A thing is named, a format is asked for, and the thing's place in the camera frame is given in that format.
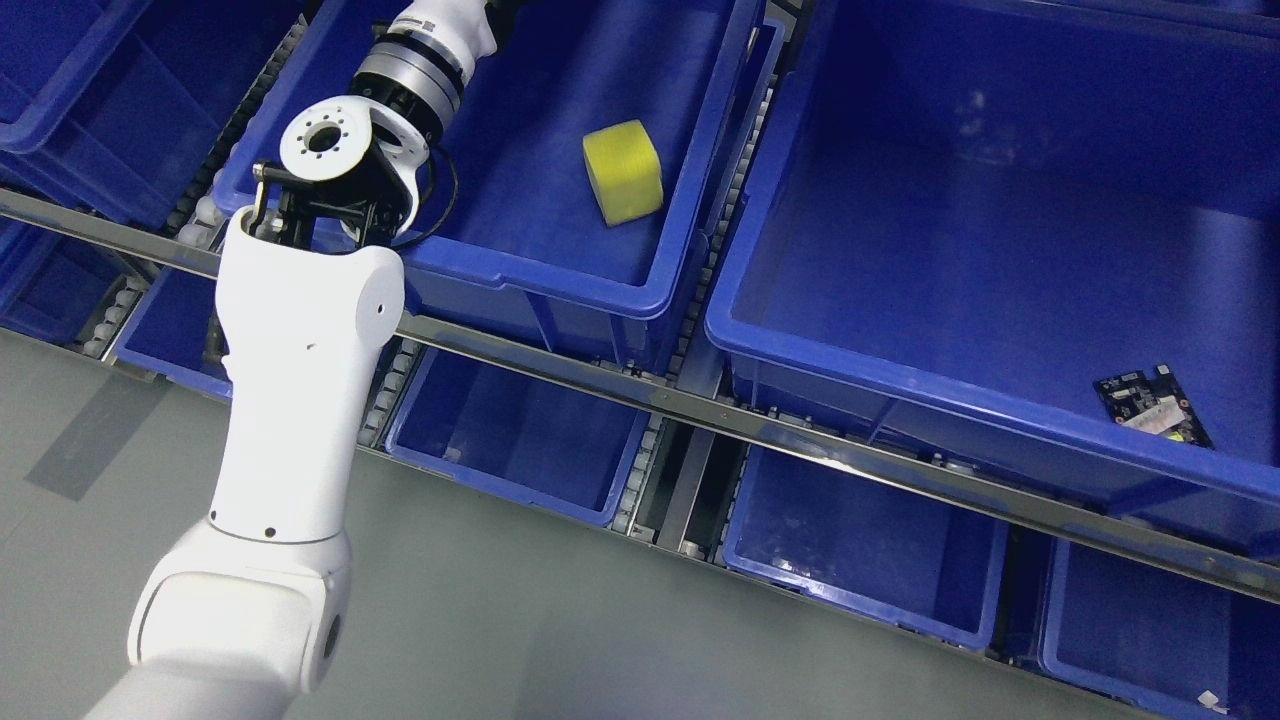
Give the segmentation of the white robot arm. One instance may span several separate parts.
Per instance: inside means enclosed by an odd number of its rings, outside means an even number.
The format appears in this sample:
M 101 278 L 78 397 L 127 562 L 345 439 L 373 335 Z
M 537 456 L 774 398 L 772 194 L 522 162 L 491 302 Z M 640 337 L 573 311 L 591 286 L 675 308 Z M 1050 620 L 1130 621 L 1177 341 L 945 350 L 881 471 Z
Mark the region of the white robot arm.
M 91 719 L 280 719 L 332 666 L 348 610 L 346 502 L 398 254 L 480 59 L 516 1 L 415 1 L 347 90 L 300 111 L 228 222 L 215 309 L 230 419 L 212 500 L 136 605 L 125 675 Z

